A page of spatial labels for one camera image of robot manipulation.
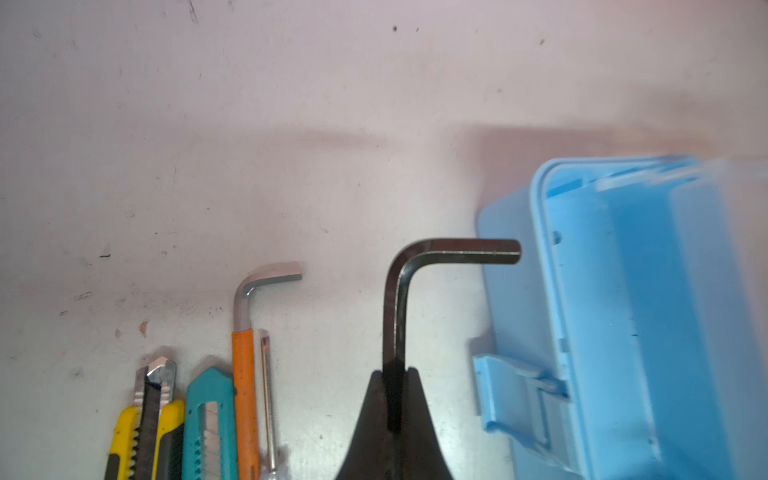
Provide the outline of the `teal utility knife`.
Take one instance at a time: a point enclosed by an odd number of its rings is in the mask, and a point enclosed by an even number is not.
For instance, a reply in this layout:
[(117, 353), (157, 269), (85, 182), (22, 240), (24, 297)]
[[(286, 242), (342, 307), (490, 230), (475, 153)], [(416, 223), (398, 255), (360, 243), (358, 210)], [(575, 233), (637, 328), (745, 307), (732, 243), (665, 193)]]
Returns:
[(183, 437), (184, 480), (237, 480), (238, 451), (231, 376), (217, 367), (188, 386)]

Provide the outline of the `yellow black utility knife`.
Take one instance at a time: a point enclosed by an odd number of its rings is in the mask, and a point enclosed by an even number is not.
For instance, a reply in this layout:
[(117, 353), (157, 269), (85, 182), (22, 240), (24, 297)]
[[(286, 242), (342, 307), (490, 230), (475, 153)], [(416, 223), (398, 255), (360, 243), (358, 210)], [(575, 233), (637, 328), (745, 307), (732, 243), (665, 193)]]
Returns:
[(182, 478), (185, 402), (176, 396), (176, 371), (164, 356), (137, 370), (132, 404), (114, 429), (105, 480)]

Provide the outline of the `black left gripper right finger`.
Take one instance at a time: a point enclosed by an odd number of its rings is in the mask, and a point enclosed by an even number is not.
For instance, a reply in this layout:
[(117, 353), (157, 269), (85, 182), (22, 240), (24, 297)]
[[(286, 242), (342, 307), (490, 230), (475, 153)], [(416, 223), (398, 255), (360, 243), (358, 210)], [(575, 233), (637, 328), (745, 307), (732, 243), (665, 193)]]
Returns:
[(420, 374), (405, 374), (401, 414), (401, 461), (403, 479), (452, 479), (441, 452)]

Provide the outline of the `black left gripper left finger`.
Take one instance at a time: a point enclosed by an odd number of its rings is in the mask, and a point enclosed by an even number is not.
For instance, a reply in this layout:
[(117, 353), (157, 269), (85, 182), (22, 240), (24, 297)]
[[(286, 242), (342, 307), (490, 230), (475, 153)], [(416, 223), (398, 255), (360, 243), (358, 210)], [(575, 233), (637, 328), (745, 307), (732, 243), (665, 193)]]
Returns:
[(374, 371), (337, 479), (393, 479), (392, 435), (387, 414), (383, 375)]

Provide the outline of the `orange handled hex key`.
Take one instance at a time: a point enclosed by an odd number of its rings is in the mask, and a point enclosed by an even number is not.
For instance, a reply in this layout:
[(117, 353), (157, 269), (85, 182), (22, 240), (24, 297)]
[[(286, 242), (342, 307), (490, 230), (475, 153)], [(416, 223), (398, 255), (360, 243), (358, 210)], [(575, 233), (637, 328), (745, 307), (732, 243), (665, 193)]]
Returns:
[(234, 294), (231, 339), (238, 471), (241, 479), (258, 479), (261, 475), (251, 297), (257, 288), (298, 281), (302, 275), (303, 270), (298, 262), (267, 265), (243, 279)]

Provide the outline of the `thin red precision screwdriver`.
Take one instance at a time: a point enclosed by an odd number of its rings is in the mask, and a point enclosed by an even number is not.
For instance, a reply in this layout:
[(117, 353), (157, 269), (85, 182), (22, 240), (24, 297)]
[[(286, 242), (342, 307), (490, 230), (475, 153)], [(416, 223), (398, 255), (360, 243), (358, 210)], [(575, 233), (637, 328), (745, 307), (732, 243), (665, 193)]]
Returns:
[(267, 472), (271, 478), (275, 478), (278, 472), (278, 447), (276, 442), (276, 425), (272, 399), (271, 344), (270, 335), (267, 331), (262, 332), (260, 339), (260, 353), (267, 443)]

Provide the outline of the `light blue plastic tool box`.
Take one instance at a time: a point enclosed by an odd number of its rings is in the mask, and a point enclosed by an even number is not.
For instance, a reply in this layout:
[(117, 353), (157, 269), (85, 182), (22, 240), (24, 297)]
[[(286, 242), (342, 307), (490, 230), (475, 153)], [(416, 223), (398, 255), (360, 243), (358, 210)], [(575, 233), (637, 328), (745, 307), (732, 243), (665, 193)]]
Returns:
[(558, 159), (483, 208), (482, 426), (518, 479), (767, 475), (767, 163)]

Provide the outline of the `black large hex key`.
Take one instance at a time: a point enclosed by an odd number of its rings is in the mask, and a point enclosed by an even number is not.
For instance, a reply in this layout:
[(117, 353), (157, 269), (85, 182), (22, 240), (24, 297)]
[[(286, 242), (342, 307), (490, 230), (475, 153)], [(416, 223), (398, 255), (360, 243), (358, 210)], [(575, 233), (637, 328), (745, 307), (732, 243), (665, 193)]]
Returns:
[(514, 239), (431, 238), (401, 250), (389, 268), (384, 290), (382, 373), (386, 392), (387, 428), (402, 428), (405, 388), (408, 294), (415, 273), (436, 264), (514, 265), (522, 246)]

